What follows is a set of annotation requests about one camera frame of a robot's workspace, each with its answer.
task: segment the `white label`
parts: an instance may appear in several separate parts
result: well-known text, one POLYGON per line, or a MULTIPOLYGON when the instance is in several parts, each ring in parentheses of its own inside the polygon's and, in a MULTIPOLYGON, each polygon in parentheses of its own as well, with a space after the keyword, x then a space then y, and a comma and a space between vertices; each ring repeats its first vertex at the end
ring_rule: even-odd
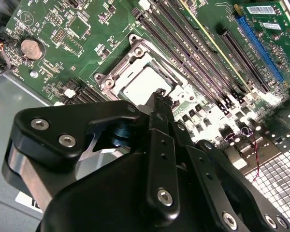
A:
POLYGON ((263 26, 268 29, 281 30, 280 25, 277 23, 263 23, 263 26))
POLYGON ((253 15, 275 15, 276 12, 271 6, 248 6, 247 10, 253 15))
POLYGON ((34 209, 40 213, 43 213, 42 210, 39 208, 37 202, 33 200, 30 196, 27 196, 26 194, 24 194, 23 192, 19 192, 15 201, 24 206, 29 207, 30 209, 34 209))

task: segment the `ram slot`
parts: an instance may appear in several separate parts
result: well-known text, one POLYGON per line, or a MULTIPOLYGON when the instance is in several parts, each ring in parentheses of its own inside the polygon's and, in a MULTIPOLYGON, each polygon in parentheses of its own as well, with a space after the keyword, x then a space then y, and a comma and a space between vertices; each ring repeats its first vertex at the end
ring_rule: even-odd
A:
POLYGON ((232 55, 237 59, 238 63, 243 67, 243 70, 249 74, 249 77, 253 83, 256 86, 259 86, 258 89, 263 93, 269 92, 271 89, 266 83, 266 80, 253 65, 245 51, 241 48, 240 44, 235 40, 230 31, 226 30, 222 35, 220 35, 220 37, 232 55))
MULTIPOLYGON (((155 38, 162 43, 165 48, 170 51, 170 53, 177 57, 176 53, 173 52, 171 49, 169 49, 169 45, 159 36, 159 32, 157 31, 156 28, 152 27, 148 22, 147 19, 142 15, 142 13, 136 8, 132 11, 132 14, 143 24, 143 26, 152 34, 155 36, 155 38)), ((169 30, 167 29, 167 27, 164 26, 164 24, 161 22, 161 20, 155 16, 154 14, 151 15, 151 20, 153 23, 155 23, 156 26, 159 27, 159 29, 161 31, 163 31, 163 33, 165 35, 167 35, 169 37, 169 39, 172 41, 172 43, 176 46, 176 51, 179 53, 179 56, 184 56, 184 62, 188 65, 188 66, 192 66, 193 69, 199 74, 201 79, 205 79, 208 83, 209 86, 212 87, 212 89, 214 89, 219 95, 220 97, 225 101, 226 105, 230 108, 232 106, 232 102, 231 100, 228 98, 228 96, 223 95, 223 92, 220 90, 220 88, 216 85, 215 82, 210 80, 210 77, 208 76, 208 74, 203 70, 203 68, 201 67, 201 65, 199 64, 199 61, 194 57, 191 56, 191 54, 185 49, 185 47, 183 47, 181 45, 181 42, 177 40, 177 38, 172 35, 172 33, 169 32, 169 30)), ((219 107, 219 109, 224 113, 224 115, 228 116, 230 115, 230 112, 226 109, 225 105, 222 104, 219 99, 216 97, 215 93, 213 93, 212 91, 207 91, 207 85, 204 84, 203 82, 201 82, 200 80, 196 79, 198 81, 198 83, 203 87, 203 89, 207 92, 208 95, 211 96, 211 98, 213 99, 213 102, 219 107)))
POLYGON ((153 28, 150 23, 147 21, 147 19, 144 17, 142 12, 134 8, 131 12, 133 16, 142 24, 142 26, 149 31, 150 34, 153 35, 153 37, 162 45, 162 48, 166 50, 173 58, 173 60, 178 64, 178 66, 186 72, 189 76, 192 77, 192 79, 189 79, 193 85, 196 87, 197 91, 203 94, 209 102, 214 102, 215 98, 214 95, 211 94, 211 92, 207 91, 206 87, 203 85, 202 82, 200 82, 199 77, 188 67, 184 61, 182 61, 181 57, 177 55, 173 50, 171 50, 168 46, 168 44, 162 39, 159 35, 159 33, 156 31, 155 28, 153 28))
MULTIPOLYGON (((188 33, 190 35, 191 38, 193 38, 193 40, 195 42, 197 42, 200 46, 202 46, 202 48, 206 49, 207 52, 210 54, 211 52, 209 51, 209 49, 207 48, 206 42, 203 39, 203 36, 201 35, 201 33, 199 33, 196 29, 194 29, 190 23, 187 21, 187 19, 182 15, 181 11, 178 9, 181 6, 178 5, 178 3, 175 0, 169 1, 169 0, 164 0, 164 2, 166 3, 167 6, 169 6, 175 13, 176 15, 181 19, 184 29, 186 31, 186 33, 188 33)), ((220 61, 219 58, 215 58, 213 56, 211 56, 212 60, 214 62, 217 62, 220 67, 223 67, 224 70, 224 64, 220 61)), ((247 91, 249 91, 247 85, 245 85, 245 87, 247 88, 247 91, 243 89, 243 87, 237 83, 237 81, 230 75, 230 73, 226 70, 225 73, 228 75, 228 80, 227 82, 231 81, 234 86, 237 87, 237 89, 239 89, 240 91, 242 91, 243 93, 247 93, 247 91)))
POLYGON ((235 95, 234 88, 225 80, 225 77, 217 70, 217 68, 213 65, 210 59, 214 59, 210 57, 210 53, 206 47, 203 49, 205 52, 200 48, 200 46, 190 37, 190 35, 187 34, 187 32, 182 28, 182 26, 178 23, 178 21, 171 15, 170 11, 166 9, 165 4, 161 4, 161 2, 157 2, 156 0, 150 1, 153 6, 155 6, 161 15, 163 15, 170 24, 172 24, 172 27, 176 29, 176 35, 180 37, 183 41, 185 41, 185 45, 189 46, 188 49, 192 50, 195 54, 197 54, 199 57, 203 59, 205 67, 215 74, 215 76, 219 77, 219 80, 217 80, 221 86, 225 87, 227 91, 229 91, 232 95, 234 95, 234 98, 238 98, 238 94, 235 95))

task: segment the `wire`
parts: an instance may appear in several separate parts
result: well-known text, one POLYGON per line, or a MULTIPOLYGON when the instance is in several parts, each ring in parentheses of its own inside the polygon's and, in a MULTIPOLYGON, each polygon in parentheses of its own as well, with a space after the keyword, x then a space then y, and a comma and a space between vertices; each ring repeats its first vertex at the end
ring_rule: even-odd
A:
POLYGON ((3 43, 0 43, 0 51, 3 52, 3 43))
POLYGON ((10 59, 8 58, 8 56, 6 55, 5 51, 3 50, 3 46, 1 46, 1 47, 2 47, 1 55, 6 62, 5 69, 2 72, 0 72, 0 76, 3 76, 11 70, 11 62, 10 62, 10 59))
POLYGON ((255 144, 254 151, 256 153, 256 162, 257 162, 257 174, 256 174, 255 178, 253 179, 253 182, 254 182, 259 177, 260 166, 259 166, 258 144, 257 144, 256 137, 255 136, 253 136, 253 140, 254 140, 254 144, 255 144))

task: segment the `silver screw head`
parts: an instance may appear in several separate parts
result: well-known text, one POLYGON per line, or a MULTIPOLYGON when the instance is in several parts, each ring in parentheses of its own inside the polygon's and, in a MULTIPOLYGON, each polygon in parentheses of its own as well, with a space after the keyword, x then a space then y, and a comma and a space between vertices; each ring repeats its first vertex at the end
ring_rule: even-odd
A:
POLYGON ((282 219, 279 216, 277 216, 276 218, 277 218, 277 221, 279 222, 279 224, 282 225, 283 228, 285 228, 285 229, 288 229, 289 228, 284 219, 282 219))
POLYGON ((206 148, 208 149, 212 149, 212 145, 209 142, 205 142, 204 145, 206 146, 206 148))
POLYGON ((74 147, 76 145, 76 140, 69 134, 63 134, 59 137, 59 143, 65 147, 74 147))
POLYGON ((161 116, 161 114, 157 113, 157 118, 159 118, 160 120, 164 120, 163 117, 161 116))
POLYGON ((32 70, 32 71, 30 71, 30 76, 31 76, 32 78, 37 78, 37 77, 39 76, 39 74, 38 74, 37 71, 32 70))
POLYGON ((237 223, 231 214, 223 212, 222 218, 224 222, 230 227, 231 230, 233 231, 237 230, 237 223))
POLYGON ((31 127, 39 130, 39 131, 43 131, 46 130, 47 128, 49 128, 49 123, 41 118, 35 118, 31 121, 30 123, 31 127))
POLYGON ((136 57, 140 57, 140 56, 143 55, 143 50, 142 50, 140 47, 137 47, 137 48, 134 50, 134 52, 135 52, 136 57))
POLYGON ((181 129, 182 131, 185 130, 185 127, 184 127, 182 124, 178 123, 177 126, 178 126, 178 128, 181 129))
POLYGON ((128 106, 128 110, 132 113, 135 113, 135 109, 131 105, 128 106))
POLYGON ((171 194, 165 189, 160 189, 158 191, 158 200, 165 206, 171 206, 173 204, 171 194))
POLYGON ((114 81, 112 79, 107 79, 105 81, 105 87, 111 88, 111 87, 113 87, 113 85, 114 85, 114 81))
POLYGON ((274 220, 273 220, 270 216, 265 215, 265 219, 266 219, 267 223, 269 223, 269 225, 270 225, 273 229, 276 229, 276 228, 277 228, 276 223, 274 222, 274 220))

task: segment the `perforated metal panel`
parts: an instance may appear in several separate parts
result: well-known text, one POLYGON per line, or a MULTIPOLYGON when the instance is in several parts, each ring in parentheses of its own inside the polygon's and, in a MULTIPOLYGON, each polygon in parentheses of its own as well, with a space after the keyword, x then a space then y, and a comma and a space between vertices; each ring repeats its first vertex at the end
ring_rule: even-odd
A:
POLYGON ((290 149, 260 166, 260 177, 253 182, 257 171, 246 175, 290 222, 290 149))

